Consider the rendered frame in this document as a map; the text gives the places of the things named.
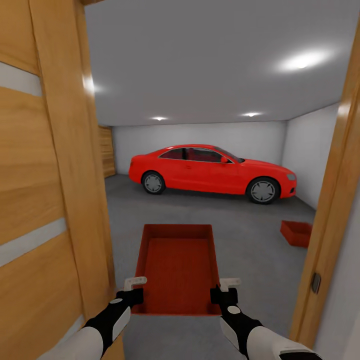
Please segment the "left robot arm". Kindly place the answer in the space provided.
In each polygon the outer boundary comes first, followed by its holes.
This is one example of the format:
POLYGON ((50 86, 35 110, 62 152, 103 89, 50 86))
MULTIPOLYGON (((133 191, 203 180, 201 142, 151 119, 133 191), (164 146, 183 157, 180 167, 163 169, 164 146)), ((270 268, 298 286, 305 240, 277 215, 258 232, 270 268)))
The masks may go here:
POLYGON ((133 286, 146 283, 145 276, 127 278, 124 290, 116 293, 105 310, 95 318, 90 318, 69 339, 35 360, 101 360, 127 326, 132 307, 144 302, 144 289, 133 289, 133 286))

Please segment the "storage box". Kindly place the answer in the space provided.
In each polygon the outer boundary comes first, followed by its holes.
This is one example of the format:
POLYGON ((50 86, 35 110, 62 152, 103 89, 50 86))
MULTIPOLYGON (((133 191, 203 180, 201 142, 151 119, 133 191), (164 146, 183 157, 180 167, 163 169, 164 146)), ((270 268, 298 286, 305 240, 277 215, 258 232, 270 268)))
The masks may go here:
POLYGON ((289 245, 308 248, 313 226, 306 222, 285 221, 281 222, 280 232, 289 245))
POLYGON ((149 316, 219 316, 210 289, 220 288, 212 225, 145 224, 136 277, 147 283, 143 304, 130 314, 149 316))

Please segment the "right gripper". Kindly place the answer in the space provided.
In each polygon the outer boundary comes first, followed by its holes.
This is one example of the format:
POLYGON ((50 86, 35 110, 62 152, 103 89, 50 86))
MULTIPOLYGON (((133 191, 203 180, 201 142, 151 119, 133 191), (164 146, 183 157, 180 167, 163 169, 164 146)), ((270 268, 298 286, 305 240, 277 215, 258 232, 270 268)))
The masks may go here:
POLYGON ((210 300, 212 304, 219 304, 221 306, 221 302, 230 298, 238 304, 238 292, 236 288, 228 288, 228 292, 222 292, 220 288, 211 288, 210 289, 210 300))

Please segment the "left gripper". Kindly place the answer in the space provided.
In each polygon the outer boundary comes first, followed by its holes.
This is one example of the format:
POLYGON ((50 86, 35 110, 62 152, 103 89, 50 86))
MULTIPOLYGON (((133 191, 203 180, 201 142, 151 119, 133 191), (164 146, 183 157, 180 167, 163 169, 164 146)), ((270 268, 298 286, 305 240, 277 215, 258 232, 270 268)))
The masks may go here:
POLYGON ((144 302, 144 289, 136 288, 130 291, 120 290, 116 293, 116 297, 128 296, 132 299, 132 306, 140 305, 144 302))

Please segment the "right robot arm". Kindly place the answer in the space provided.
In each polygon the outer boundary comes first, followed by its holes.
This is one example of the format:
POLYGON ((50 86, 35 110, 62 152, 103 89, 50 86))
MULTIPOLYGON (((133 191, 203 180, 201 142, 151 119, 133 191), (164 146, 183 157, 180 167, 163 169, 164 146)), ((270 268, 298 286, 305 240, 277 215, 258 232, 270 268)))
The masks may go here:
POLYGON ((237 289, 228 288, 241 284, 240 278, 221 278, 220 288, 210 289, 210 300, 220 306, 223 334, 247 360, 324 360, 307 346, 277 334, 258 319, 242 313, 237 305, 237 289))

